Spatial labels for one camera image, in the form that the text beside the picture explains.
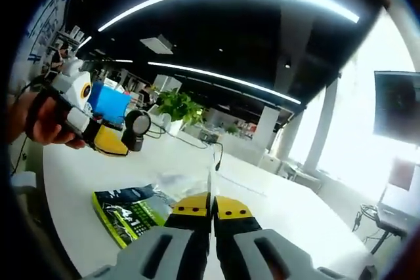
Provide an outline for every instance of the led strip light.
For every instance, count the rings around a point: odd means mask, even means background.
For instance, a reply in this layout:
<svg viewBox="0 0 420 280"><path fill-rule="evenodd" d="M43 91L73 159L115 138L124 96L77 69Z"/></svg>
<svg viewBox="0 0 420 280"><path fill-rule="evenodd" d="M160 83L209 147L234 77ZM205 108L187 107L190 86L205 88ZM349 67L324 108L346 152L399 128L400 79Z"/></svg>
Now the led strip light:
<svg viewBox="0 0 420 280"><path fill-rule="evenodd" d="M287 96L285 94L270 90L268 88L262 87L260 85L256 85L254 83L250 83L244 80L240 80L240 79L236 79L233 77L228 77L227 75L221 75L219 73L215 73L215 72L210 72L210 71L205 71L205 70L200 70L200 69L196 69L196 68L190 68L190 67L184 67L184 66L178 66L178 65L172 65L172 64L162 64L161 62L148 62L149 65L152 66L161 66L161 67L168 67L168 68L175 68L175 69L180 69L180 70L186 70L186 71L191 71L191 72L195 72L195 73L200 73L202 75L210 75L211 77L216 77L219 79L224 79L224 80L228 80L231 82L235 82L235 83L239 83L240 85L246 85L247 87L251 87L254 89L258 89L270 94L273 94L275 96L279 96L280 98L284 98L285 100L289 100L290 102L296 103L298 105L301 104L301 101L296 100L295 98L292 98L290 96Z"/></svg>

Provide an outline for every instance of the white planter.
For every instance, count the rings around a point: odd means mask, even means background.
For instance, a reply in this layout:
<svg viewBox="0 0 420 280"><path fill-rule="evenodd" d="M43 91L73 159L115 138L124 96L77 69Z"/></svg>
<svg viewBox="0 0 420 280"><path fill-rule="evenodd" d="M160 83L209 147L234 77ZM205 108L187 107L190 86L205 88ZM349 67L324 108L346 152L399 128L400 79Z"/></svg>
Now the white planter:
<svg viewBox="0 0 420 280"><path fill-rule="evenodd" d="M172 136L177 136L178 132L181 130L182 128L182 124L184 122L182 121L182 119L180 119L179 121L173 121L170 125L169 128L167 129L167 132L169 134L171 134Z"/></svg>

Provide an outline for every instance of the person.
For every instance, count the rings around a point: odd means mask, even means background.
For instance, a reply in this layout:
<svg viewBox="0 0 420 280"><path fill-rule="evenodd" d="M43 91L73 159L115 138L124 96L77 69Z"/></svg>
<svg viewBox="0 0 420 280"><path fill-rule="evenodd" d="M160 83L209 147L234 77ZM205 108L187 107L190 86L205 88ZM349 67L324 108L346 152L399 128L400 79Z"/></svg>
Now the person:
<svg viewBox="0 0 420 280"><path fill-rule="evenodd" d="M26 92L18 100L7 100L7 143L15 141L24 131L29 108L37 96L37 92ZM33 126L33 141L40 144L65 144L79 149L85 142L76 138L73 132L63 129L56 120L56 101L48 98L38 112L37 121Z"/></svg>
<svg viewBox="0 0 420 280"><path fill-rule="evenodd" d="M51 58L51 70L60 72L64 59L68 57L68 43L64 42L60 49L56 51Z"/></svg>
<svg viewBox="0 0 420 280"><path fill-rule="evenodd" d="M143 95L143 108L148 109L152 107L152 98L150 98L152 91L152 86L149 83L146 83L144 88L138 92L139 94Z"/></svg>

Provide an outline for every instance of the cable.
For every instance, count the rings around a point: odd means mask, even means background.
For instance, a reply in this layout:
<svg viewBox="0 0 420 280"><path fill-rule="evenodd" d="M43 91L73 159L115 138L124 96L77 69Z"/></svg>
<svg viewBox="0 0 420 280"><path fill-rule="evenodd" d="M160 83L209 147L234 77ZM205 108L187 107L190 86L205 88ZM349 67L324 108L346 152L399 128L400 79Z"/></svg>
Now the cable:
<svg viewBox="0 0 420 280"><path fill-rule="evenodd" d="M354 225L352 228L352 232L355 232L360 227L360 222L362 221L362 213L360 211L357 212L356 218L354 219Z"/></svg>
<svg viewBox="0 0 420 280"><path fill-rule="evenodd" d="M14 103L13 104L16 104L17 101L19 101L19 98L26 92L26 90L29 87L33 87L34 85L42 84L42 82L44 82L44 75L38 75L37 77L33 78L25 87L23 87L20 90L19 94L14 99Z"/></svg>
<svg viewBox="0 0 420 280"><path fill-rule="evenodd" d="M364 216L367 216L371 220L376 220L377 208L372 205L366 205L362 203L360 205L360 211Z"/></svg>
<svg viewBox="0 0 420 280"><path fill-rule="evenodd" d="M205 144L218 144L220 146L220 158L219 158L219 162L217 162L216 167L215 167L216 171L218 171L221 167L222 158L223 158L223 144L221 142L208 141L208 140L201 140L201 142Z"/></svg>
<svg viewBox="0 0 420 280"><path fill-rule="evenodd" d="M365 237L363 240L363 243L366 244L369 239L374 239L374 236L377 235L379 231L381 231L381 229L378 229L374 234L371 234L370 236Z"/></svg>
<svg viewBox="0 0 420 280"><path fill-rule="evenodd" d="M164 132L156 132L156 131L152 131L152 130L148 130L147 132L150 132L152 134L164 134Z"/></svg>
<svg viewBox="0 0 420 280"><path fill-rule="evenodd" d="M12 173L10 174L10 177L12 177L16 173L16 171L18 170L20 157L22 156L22 152L24 151L24 147L25 147L25 143L26 143L27 139L28 139L28 136L25 137L24 143L22 144L22 147L20 148L20 153L19 153L18 160L16 161L16 165L14 166L14 169L13 169Z"/></svg>
<svg viewBox="0 0 420 280"><path fill-rule="evenodd" d="M192 147L195 147L195 148L197 148L197 149L201 149L201 150L204 150L204 149L207 149L209 146L207 145L207 144L205 144L205 147L203 148L203 147L199 147L199 146L197 146L197 145L195 145L195 144L192 144L191 142L188 142L188 141L186 141L186 140L184 140L184 139L181 139L181 138L179 138L178 136L174 136L174 135L172 135L172 134L170 134L169 132L167 132L162 126L159 126L158 124L156 124L156 123L154 123L154 122L152 122L152 124L153 125L155 125L155 126L157 126L157 127L159 127L160 128L160 130L162 131L162 133L161 134L168 134L169 136L171 136L172 138L175 138L175 139L178 139L178 140L180 140L180 141L182 141L182 142L185 142L186 144L189 144L190 146L192 146Z"/></svg>
<svg viewBox="0 0 420 280"><path fill-rule="evenodd" d="M150 136L149 134L144 134L144 135L147 136L147 137L153 138L153 139L160 139L160 137L162 137L162 134L159 134L158 137Z"/></svg>

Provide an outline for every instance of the green plant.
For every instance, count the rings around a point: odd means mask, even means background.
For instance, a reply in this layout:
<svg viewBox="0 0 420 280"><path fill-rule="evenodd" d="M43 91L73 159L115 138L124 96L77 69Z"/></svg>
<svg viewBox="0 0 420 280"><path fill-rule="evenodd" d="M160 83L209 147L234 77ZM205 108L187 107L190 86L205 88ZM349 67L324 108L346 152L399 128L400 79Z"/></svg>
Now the green plant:
<svg viewBox="0 0 420 280"><path fill-rule="evenodd" d="M239 128L235 125L230 125L228 128L226 128L226 132L228 134L237 134L239 131Z"/></svg>
<svg viewBox="0 0 420 280"><path fill-rule="evenodd" d="M159 94L161 99L157 110L160 113L168 113L172 121L182 119L185 123L194 125L202 123L203 108L191 100L191 97L185 92L178 93L176 89L165 91Z"/></svg>

